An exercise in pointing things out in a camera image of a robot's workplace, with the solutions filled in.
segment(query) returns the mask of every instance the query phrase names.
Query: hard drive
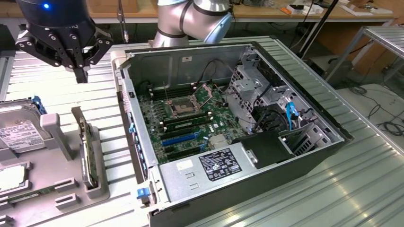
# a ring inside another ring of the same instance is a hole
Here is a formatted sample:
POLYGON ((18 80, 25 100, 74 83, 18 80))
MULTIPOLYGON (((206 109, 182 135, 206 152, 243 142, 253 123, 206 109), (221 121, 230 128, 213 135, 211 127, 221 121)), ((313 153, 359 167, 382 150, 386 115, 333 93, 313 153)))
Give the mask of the hard drive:
POLYGON ((46 147, 45 140, 53 136, 39 124, 43 113, 38 97, 0 103, 0 149, 23 153, 46 147))

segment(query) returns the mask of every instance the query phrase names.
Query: blue latch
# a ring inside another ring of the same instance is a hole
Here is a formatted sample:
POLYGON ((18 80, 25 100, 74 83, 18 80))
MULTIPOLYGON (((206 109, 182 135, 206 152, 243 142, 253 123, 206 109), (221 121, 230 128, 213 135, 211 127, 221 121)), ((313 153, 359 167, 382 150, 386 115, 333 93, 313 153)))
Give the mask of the blue latch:
POLYGON ((41 112, 42 114, 47 114, 47 111, 46 111, 43 102, 41 101, 41 97, 39 97, 39 96, 34 96, 33 102, 37 104, 38 109, 39 109, 39 112, 41 112))
POLYGON ((130 133, 135 133, 137 129, 135 129, 135 122, 131 123, 131 127, 130 127, 130 133))
POLYGON ((151 195, 150 188, 138 189, 138 197, 137 197, 137 199, 142 199, 143 197, 147 197, 150 195, 151 195))
POLYGON ((289 118, 289 121, 290 121, 290 130, 293 130, 293 117, 299 117, 299 112, 295 108, 295 104, 294 102, 290 102, 287 105, 286 105, 286 116, 289 118))

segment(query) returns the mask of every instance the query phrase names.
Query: hard drive label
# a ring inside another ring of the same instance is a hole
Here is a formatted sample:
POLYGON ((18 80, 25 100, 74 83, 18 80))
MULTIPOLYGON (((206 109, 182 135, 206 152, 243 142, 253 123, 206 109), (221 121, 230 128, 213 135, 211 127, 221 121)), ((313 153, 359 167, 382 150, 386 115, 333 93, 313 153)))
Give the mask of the hard drive label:
POLYGON ((0 139, 14 150, 45 143, 33 123, 0 129, 0 139))
POLYGON ((199 158, 211 181, 217 181, 243 171, 230 148, 199 158))

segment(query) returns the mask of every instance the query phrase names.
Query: wooden table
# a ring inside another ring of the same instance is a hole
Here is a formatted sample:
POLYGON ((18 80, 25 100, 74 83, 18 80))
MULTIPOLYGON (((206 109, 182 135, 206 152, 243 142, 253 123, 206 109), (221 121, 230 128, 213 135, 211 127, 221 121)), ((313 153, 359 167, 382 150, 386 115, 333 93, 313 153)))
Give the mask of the wooden table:
MULTIPOLYGON (((287 5, 287 0, 278 0, 282 2, 278 7, 287 5)), ((138 0, 139 12, 126 13, 127 23, 157 23, 158 22, 158 6, 157 0, 138 0)), ((307 22, 317 22, 313 31, 319 25, 319 21, 326 13, 309 16, 307 22)), ((105 11, 94 13, 90 7, 90 14, 93 19, 99 24, 119 23, 117 18, 117 7, 105 8, 105 11)), ((250 7, 246 5, 235 6, 237 22, 302 22, 305 15, 289 15, 278 8, 250 7)), ((393 14, 375 14, 374 16, 357 17, 343 10, 339 6, 335 7, 327 22, 381 22, 389 26, 395 19, 393 14)), ((9 26, 14 38, 17 39, 21 29, 19 25, 27 23, 21 8, 17 3, 0 2, 0 20, 9 26)))

